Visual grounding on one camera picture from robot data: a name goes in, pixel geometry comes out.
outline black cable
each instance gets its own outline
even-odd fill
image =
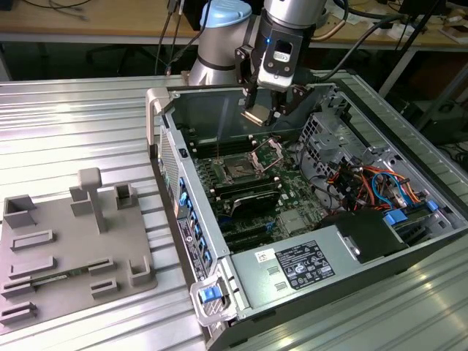
[[[333,0],[333,2],[338,7],[341,7],[343,10],[345,10],[343,0]],[[367,12],[357,11],[357,10],[354,10],[353,8],[351,8],[351,7],[350,7],[349,11],[353,15],[357,15],[357,16],[361,16],[361,17],[365,17],[365,18],[372,18],[373,20],[384,20],[384,19],[386,19],[388,17],[387,15],[375,15],[374,13],[367,13]]]
[[[404,43],[403,47],[399,51],[399,57],[396,59],[396,63],[395,63],[395,66],[393,67],[393,69],[396,67],[396,65],[403,58],[403,55],[408,51],[410,46],[415,41],[416,37],[419,35],[419,33],[426,26],[426,23],[429,21],[429,18],[431,18],[432,14],[436,11],[439,4],[442,3],[442,2],[445,2],[445,0],[435,0],[434,4],[432,5],[432,8],[424,15],[423,19],[418,23],[415,30],[411,33],[408,40]]]
[[[32,6],[40,7],[41,9],[52,9],[52,10],[54,10],[54,9],[69,9],[70,7],[76,7],[76,6],[87,4],[92,0],[85,0],[85,1],[78,2],[76,4],[71,4],[71,5],[61,5],[59,7],[39,5],[39,4],[35,4],[34,2],[30,2],[29,0],[23,0],[23,1],[26,2],[27,4],[32,5]]]
[[[164,27],[162,27],[162,32],[161,32],[161,35],[159,36],[159,44],[158,44],[158,51],[157,51],[157,54],[156,54],[156,63],[154,64],[154,75],[158,75],[158,62],[159,62],[159,54],[161,53],[161,47],[162,47],[162,40],[164,39],[164,36],[166,35],[166,31],[167,31],[167,26],[169,26],[169,21],[170,21],[170,18],[172,17],[173,13],[171,11],[169,11],[167,13],[167,17],[166,17],[166,23],[164,23]]]
[[[87,18],[85,15],[80,15],[79,13],[71,13],[71,12],[65,11],[65,10],[74,10],[76,12],[79,12],[81,11],[81,8],[79,7],[69,7],[68,9],[63,10],[60,8],[60,6],[63,6],[63,5],[59,4],[58,2],[54,2],[53,0],[49,0],[49,5],[54,11],[57,11],[58,13],[61,13],[62,15],[72,16],[79,20],[89,20],[89,18]]]
[[[385,19],[381,20],[380,22],[378,23],[375,23],[370,29],[368,29],[366,31],[366,33],[364,33],[361,38],[359,38],[359,40],[352,46],[352,48],[350,48],[348,50],[348,52],[346,53],[346,55],[344,55],[344,58],[336,65],[335,68],[333,68],[327,75],[324,75],[323,77],[318,77],[317,78],[317,83],[319,82],[325,82],[326,80],[330,79],[333,75],[335,75],[339,70],[340,68],[343,66],[343,64],[345,63],[345,61],[352,55],[352,53],[354,53],[356,51],[357,48],[359,48],[359,46],[361,46],[361,44],[372,34],[374,33],[378,28],[380,28],[381,26],[383,26],[384,24],[386,23],[390,23],[390,22],[393,22],[394,20],[399,20],[401,18],[400,15],[394,15],[394,16],[389,16],[389,17],[386,17]]]
[[[185,51],[195,42],[195,40],[197,40],[198,38],[200,38],[200,35],[202,35],[202,33],[205,31],[205,27],[206,27],[206,24],[208,22],[208,14],[210,12],[210,7],[211,7],[211,1],[212,0],[208,0],[208,5],[206,6],[206,14],[205,14],[205,19],[203,20],[203,25],[202,27],[200,28],[200,31],[198,32],[197,35],[195,35],[195,37],[192,38],[192,40],[189,41],[189,43],[187,45],[185,45],[182,49],[180,49],[177,54],[167,63],[167,66],[166,66],[166,75],[167,74],[170,74],[170,68],[171,68],[171,64],[173,64],[174,62],[176,62],[177,60],[180,59],[180,57],[182,57],[182,55],[185,53]]]
[[[177,39],[177,35],[178,35],[178,27],[181,25],[181,18],[182,18],[182,14],[179,14],[178,19],[177,19],[177,24],[175,25],[175,34],[174,34],[174,38],[173,38],[173,44],[170,46],[169,62],[170,62],[170,60],[173,59],[174,47],[176,46],[176,39]]]
[[[400,44],[401,44],[401,41],[403,40],[404,34],[405,34],[406,31],[407,31],[408,25],[410,24],[410,21],[411,21],[411,18],[408,16],[408,20],[407,20],[407,22],[404,24],[403,33],[401,34],[400,40],[398,41],[398,43],[396,43],[395,51],[398,50],[398,48],[399,48],[399,46],[400,46]]]
[[[399,11],[399,9],[396,9],[395,7],[390,6],[390,2],[387,4],[388,7],[390,7],[393,11]]]

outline warning label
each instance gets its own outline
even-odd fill
[[[276,258],[295,290],[335,275],[315,240],[277,252]]]

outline metal bracket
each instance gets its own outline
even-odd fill
[[[205,308],[201,303],[199,296],[199,291],[206,289],[208,287],[213,287],[214,285],[218,285],[221,288],[221,291],[224,294],[225,298],[229,298],[228,291],[225,288],[224,279],[222,278],[221,268],[215,270],[214,274],[207,277],[204,280],[199,282],[195,282],[190,287],[190,298],[192,298],[192,303],[195,308],[195,314],[197,315],[198,322],[203,327],[208,327],[209,325],[218,323],[218,322],[226,322],[231,320],[237,316],[237,309],[234,302],[234,299],[229,298],[229,301],[225,304],[225,308],[218,312],[211,315],[207,315],[205,312]]]
[[[154,145],[154,116],[166,113],[171,106],[172,97],[166,88],[151,88],[146,92],[146,139],[149,146]]]
[[[242,45],[235,49],[235,79],[239,84],[250,81],[252,76],[250,56],[253,50],[250,45]]]

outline metal frame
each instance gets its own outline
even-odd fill
[[[96,43],[96,44],[147,44],[154,45],[158,37],[133,37],[133,36],[117,36],[117,35],[80,35],[80,34],[34,34],[34,33],[0,33],[0,42],[76,42],[76,43]],[[185,45],[191,38],[177,37],[175,43],[177,45]],[[165,37],[162,40],[163,45],[172,43],[172,37]],[[311,42],[310,48],[331,48],[331,49],[348,49],[353,46],[353,43],[334,43],[334,42]],[[394,50],[394,43],[389,45],[361,45],[361,50]],[[389,74],[387,80],[379,91],[382,97],[385,97],[391,90],[395,82],[400,78],[402,72],[411,62],[413,56],[418,51],[442,51],[442,52],[468,52],[468,48],[446,48],[437,46],[421,47],[413,45],[403,56],[403,59]],[[7,66],[0,59],[0,78],[2,70],[7,71]]]
[[[368,120],[370,120],[374,125],[374,128],[376,130],[378,129],[377,133],[380,133],[384,139],[387,140],[386,142],[389,143],[389,145],[395,147],[404,158],[414,162],[414,164],[412,163],[413,167],[426,177],[428,184],[431,184],[435,188],[435,192],[440,193],[445,198],[443,202],[447,200],[458,212],[463,214],[465,217],[468,216],[468,207],[462,203],[442,181],[438,179],[437,175],[432,173],[431,169],[423,164],[423,161],[421,161],[417,155],[404,145],[400,138],[379,119],[372,109],[367,107],[361,97],[356,95],[352,89],[348,88],[346,86],[347,84],[341,80],[337,80],[333,83],[338,85],[344,94],[346,94],[356,104],[357,109],[366,115]],[[222,350],[227,346],[231,346],[239,342],[240,336],[253,336],[256,333],[268,330],[268,328],[278,325],[281,322],[286,322],[289,319],[300,316],[303,314],[305,309],[310,310],[317,308],[322,305],[321,303],[323,303],[323,301],[331,302],[337,298],[342,298],[345,295],[352,293],[356,286],[365,287],[369,282],[378,282],[386,276],[390,276],[395,272],[407,269],[419,260],[422,260],[424,257],[429,256],[431,253],[449,244],[451,241],[460,238],[467,231],[467,228],[463,228],[463,230],[454,230],[449,234],[434,238],[428,243],[418,244],[417,247],[415,246],[405,250],[404,253],[401,252],[393,254],[379,262],[369,263],[365,268],[358,269],[352,275],[345,276],[344,279],[343,277],[340,277],[340,279],[331,279],[331,285],[327,286],[326,291],[304,291],[294,294],[294,301],[291,301],[291,296],[288,295],[287,297],[268,303],[260,308],[245,308],[242,311],[242,314],[239,315],[240,322],[234,324],[234,326],[227,327],[227,330],[224,330],[219,338],[213,338],[210,340],[208,346],[212,347],[213,350]]]

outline blue latch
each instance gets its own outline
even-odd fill
[[[221,289],[219,289],[217,286],[207,287],[206,289],[200,291],[200,298],[202,303],[219,300],[222,298]]]
[[[387,215],[383,217],[383,219],[389,225],[395,225],[399,222],[406,221],[408,217],[403,213],[402,210],[393,210],[393,211],[387,212]]]
[[[211,255],[209,251],[205,252],[205,261],[211,263]]]
[[[198,238],[200,237],[200,235],[202,234],[202,230],[200,229],[200,226],[198,224],[195,225],[195,237]]]
[[[181,195],[181,198],[178,200],[178,204],[180,206],[185,206],[187,204],[187,198],[188,198],[187,193],[183,192]]]
[[[429,210],[431,210],[432,212],[437,211],[439,209],[439,206],[433,200],[429,200],[427,202],[427,207],[429,207]]]

